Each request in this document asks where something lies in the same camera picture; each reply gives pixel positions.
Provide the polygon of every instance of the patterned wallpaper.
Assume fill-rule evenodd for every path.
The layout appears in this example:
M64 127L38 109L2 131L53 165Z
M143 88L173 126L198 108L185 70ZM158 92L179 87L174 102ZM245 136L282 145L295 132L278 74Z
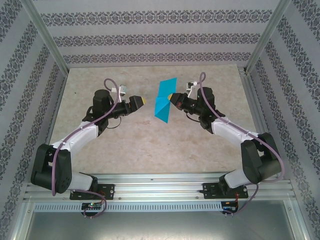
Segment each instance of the patterned wallpaper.
M278 2L35 0L34 4L71 68L244 67Z
M0 2L0 240L10 235L32 160L65 77L18 0Z
M293 0L251 73L311 239L320 239L319 54L320 1Z

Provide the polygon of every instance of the blue paper object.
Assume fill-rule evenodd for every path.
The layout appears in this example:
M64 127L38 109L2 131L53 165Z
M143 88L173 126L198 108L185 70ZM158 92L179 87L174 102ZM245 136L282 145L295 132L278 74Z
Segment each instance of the blue paper object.
M154 116L168 123L170 112L170 101L168 96L176 92L177 78L161 81L158 96L155 99Z

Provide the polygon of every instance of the marble surface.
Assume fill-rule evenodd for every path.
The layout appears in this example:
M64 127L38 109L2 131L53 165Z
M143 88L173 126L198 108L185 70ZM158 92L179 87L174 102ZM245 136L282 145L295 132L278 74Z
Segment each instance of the marble surface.
M132 95L146 98L146 105L122 118L118 128L106 129L73 159L72 170L88 174L225 172L241 166L240 147L202 129L171 106L168 124L154 117L159 82L177 77L177 92L206 72L204 86L211 87L216 108L236 124L255 130L236 65L146 66L72 68L55 122L51 143L73 131L86 115L104 79L125 84ZM109 127L119 119L110 120Z

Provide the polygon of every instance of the enclosure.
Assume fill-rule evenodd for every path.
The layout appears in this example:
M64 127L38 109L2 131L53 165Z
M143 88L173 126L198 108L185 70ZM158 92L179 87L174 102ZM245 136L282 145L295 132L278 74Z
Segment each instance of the enclosure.
M2 0L0 7L0 239L320 239L319 0ZM173 106L168 123L154 114L161 81L177 78L184 93L201 72L216 108L249 131L270 133L285 165L284 179L261 182L234 217L220 213L222 199L200 191L242 167L239 147ZM37 148L79 126L105 78L126 85L123 99L142 96L146 104L72 159L74 172L115 186L100 220L84 219L87 201L52 196L30 179ZM255 189L247 186L249 197Z

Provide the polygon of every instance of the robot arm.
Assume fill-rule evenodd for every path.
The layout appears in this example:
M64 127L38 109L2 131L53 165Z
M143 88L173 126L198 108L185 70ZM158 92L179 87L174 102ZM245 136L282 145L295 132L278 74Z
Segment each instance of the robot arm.
M220 177L218 185L222 194L227 196L239 186L257 184L280 173L281 166L277 157L257 140L231 126L231 121L216 109L215 96L211 88L204 87L203 92L210 106L221 119L217 118L208 108L200 89L197 91L197 99L189 98L187 93L173 93L168 98L177 109L197 115L203 129L241 148L242 168ZM250 134L258 137L278 152L275 141L269 133L250 132Z
M119 94L124 95L125 86L120 86ZM38 147L35 161L31 174L31 182L34 185L51 190L52 189L52 166L54 154L58 146L63 142L63 147L58 152L55 169L55 191L64 193L67 190L90 190L98 191L98 180L92 175L80 172L72 172L71 160L75 155L91 140L100 136L109 124L109 119L117 119L122 116L127 116L145 104L145 100L140 96L129 97L129 103L121 100L114 103L108 90L101 89L94 93L93 105L89 107L86 116L82 119L81 124L77 127L79 130L68 141L65 138L51 145L42 144ZM116 107L103 119L96 123L83 128L83 126L97 120L108 112L111 107L116 104Z

